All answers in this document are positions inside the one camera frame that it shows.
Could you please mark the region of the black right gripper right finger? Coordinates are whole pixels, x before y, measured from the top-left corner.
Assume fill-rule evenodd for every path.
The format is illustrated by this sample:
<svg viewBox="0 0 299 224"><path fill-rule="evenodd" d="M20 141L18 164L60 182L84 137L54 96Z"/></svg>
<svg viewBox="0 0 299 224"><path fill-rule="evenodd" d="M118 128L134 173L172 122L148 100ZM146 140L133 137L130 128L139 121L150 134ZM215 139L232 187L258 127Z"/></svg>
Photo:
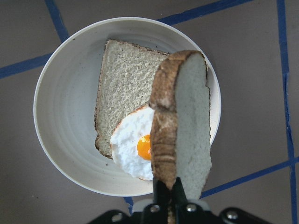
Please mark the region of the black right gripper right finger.
<svg viewBox="0 0 299 224"><path fill-rule="evenodd" d="M176 224L186 224L187 198L181 179L179 177L176 178L176 181L172 188L172 206L175 213Z"/></svg>

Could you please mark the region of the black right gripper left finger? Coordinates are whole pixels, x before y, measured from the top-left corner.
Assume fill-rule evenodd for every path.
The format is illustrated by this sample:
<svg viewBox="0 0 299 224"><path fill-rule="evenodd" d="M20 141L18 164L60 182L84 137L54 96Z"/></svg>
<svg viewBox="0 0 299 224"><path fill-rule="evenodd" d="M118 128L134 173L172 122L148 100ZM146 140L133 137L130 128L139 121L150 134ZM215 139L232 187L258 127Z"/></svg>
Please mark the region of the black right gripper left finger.
<svg viewBox="0 0 299 224"><path fill-rule="evenodd" d="M153 204L151 215L155 224L172 224L173 207L171 192L160 180L153 179Z"/></svg>

